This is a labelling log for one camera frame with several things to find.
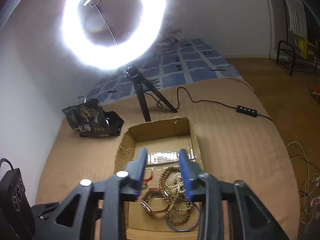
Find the dark blue bangle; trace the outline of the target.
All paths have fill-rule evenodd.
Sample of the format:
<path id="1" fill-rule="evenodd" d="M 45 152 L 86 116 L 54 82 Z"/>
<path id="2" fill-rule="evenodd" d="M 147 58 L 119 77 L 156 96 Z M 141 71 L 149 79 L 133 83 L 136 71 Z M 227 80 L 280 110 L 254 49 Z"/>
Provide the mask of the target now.
<path id="1" fill-rule="evenodd" d="M 166 225 L 175 232 L 193 231 L 200 221 L 200 208 L 197 204 L 192 204 L 190 210 L 178 212 L 168 208 L 164 219 Z"/>

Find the open cardboard box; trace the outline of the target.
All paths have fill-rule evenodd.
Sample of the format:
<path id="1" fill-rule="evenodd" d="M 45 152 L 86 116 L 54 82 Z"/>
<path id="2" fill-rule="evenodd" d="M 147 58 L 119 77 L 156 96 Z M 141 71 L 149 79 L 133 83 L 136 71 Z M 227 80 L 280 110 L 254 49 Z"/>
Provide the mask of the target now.
<path id="1" fill-rule="evenodd" d="M 179 151 L 184 149 L 189 160 L 202 165 L 202 157 L 194 127 L 188 118 L 164 119 L 145 122 L 130 127 L 124 134 L 116 154 L 116 172 L 126 163 L 136 159 L 141 148 L 148 152 L 142 191 L 137 201 L 124 205 L 126 233 L 129 238 L 152 236 L 156 239 L 196 238 L 198 226 L 189 232 L 175 232 L 165 223 L 165 213 L 152 215 L 145 211 L 141 197 L 150 188 L 162 190 L 168 202 L 168 208 L 182 212 L 190 210 L 178 164 Z"/>

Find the black snack bag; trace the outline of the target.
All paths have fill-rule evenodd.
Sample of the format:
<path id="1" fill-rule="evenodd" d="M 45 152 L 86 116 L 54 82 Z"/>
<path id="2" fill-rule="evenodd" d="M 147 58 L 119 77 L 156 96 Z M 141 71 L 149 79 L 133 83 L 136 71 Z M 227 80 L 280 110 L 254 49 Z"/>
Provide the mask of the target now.
<path id="1" fill-rule="evenodd" d="M 121 133 L 124 120 L 114 111 L 106 112 L 98 99 L 87 100 L 62 110 L 71 129 L 81 137 L 115 137 Z"/>

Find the orange patterned box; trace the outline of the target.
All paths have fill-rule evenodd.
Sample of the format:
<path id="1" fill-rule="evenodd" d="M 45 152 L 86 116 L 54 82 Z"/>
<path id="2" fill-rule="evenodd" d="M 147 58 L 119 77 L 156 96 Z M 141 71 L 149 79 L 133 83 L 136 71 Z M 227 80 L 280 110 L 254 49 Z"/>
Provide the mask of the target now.
<path id="1" fill-rule="evenodd" d="M 319 97 L 320 97 L 320 80 L 317 82 L 315 88 L 311 91 L 311 96 L 315 100 L 319 100 Z"/>

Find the black tripod stand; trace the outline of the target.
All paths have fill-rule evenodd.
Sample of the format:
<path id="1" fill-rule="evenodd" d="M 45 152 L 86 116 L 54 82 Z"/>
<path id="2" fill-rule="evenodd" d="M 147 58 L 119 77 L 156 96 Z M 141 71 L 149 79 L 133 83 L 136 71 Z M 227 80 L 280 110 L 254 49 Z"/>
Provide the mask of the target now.
<path id="1" fill-rule="evenodd" d="M 148 104 L 145 98 L 146 95 L 151 96 L 153 100 L 156 101 L 157 107 L 160 109 L 163 109 L 163 105 L 166 105 L 172 113 L 178 112 L 177 109 L 164 97 L 164 95 L 151 83 L 151 81 L 146 79 L 135 66 L 127 67 L 125 73 L 126 77 L 133 83 L 135 93 L 146 122 L 151 121 Z"/>

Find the black clothes rack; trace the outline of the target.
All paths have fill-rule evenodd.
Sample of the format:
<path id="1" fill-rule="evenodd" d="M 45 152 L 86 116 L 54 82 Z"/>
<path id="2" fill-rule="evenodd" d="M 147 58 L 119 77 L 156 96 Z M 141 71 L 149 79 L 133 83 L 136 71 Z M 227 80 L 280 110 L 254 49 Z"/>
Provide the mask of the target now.
<path id="1" fill-rule="evenodd" d="M 311 38 L 313 32 L 313 24 L 317 22 L 316 17 L 313 15 L 311 10 L 308 8 L 306 3 L 301 0 L 304 4 L 304 10 L 306 15 L 308 37 L 307 40 L 316 47 L 316 54 L 313 61 L 306 60 L 300 56 L 300 49 L 298 47 L 298 37 L 289 31 L 289 14 L 287 12 L 286 1 L 282 0 L 284 7 L 284 17 L 285 17 L 285 38 L 279 40 L 277 45 L 277 58 L 276 64 L 284 67 L 290 76 L 293 73 L 303 73 L 303 74 L 319 74 L 319 44 L 318 36 Z"/>

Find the blue checkered bedsheet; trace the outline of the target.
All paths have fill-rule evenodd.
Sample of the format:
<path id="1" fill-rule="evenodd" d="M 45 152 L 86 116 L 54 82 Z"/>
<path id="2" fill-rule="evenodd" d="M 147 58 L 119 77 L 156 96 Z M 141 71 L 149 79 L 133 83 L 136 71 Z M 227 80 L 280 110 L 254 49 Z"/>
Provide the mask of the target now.
<path id="1" fill-rule="evenodd" d="M 157 89 L 208 79 L 242 78 L 233 65 L 201 39 L 184 41 L 174 50 L 143 60 L 137 69 Z M 135 94 L 130 79 L 115 72 L 102 78 L 88 94 L 87 100 L 111 103 Z"/>

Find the yellow box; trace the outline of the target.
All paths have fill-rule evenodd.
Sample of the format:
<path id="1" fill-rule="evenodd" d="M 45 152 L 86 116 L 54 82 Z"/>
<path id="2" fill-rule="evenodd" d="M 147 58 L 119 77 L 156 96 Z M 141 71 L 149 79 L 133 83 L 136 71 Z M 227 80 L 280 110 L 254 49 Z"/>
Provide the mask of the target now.
<path id="1" fill-rule="evenodd" d="M 313 61 L 316 54 L 316 47 L 305 39 L 298 39 L 300 56 L 306 60 Z"/>

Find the striped white towel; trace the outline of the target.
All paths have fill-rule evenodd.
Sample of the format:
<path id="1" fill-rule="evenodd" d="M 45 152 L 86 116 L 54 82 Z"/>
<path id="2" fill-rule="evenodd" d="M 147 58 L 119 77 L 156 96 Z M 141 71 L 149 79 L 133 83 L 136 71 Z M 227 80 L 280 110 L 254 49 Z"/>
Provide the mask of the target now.
<path id="1" fill-rule="evenodd" d="M 307 39 L 308 30 L 304 4 L 301 0 L 285 0 L 289 14 L 289 31 L 300 38 Z"/>

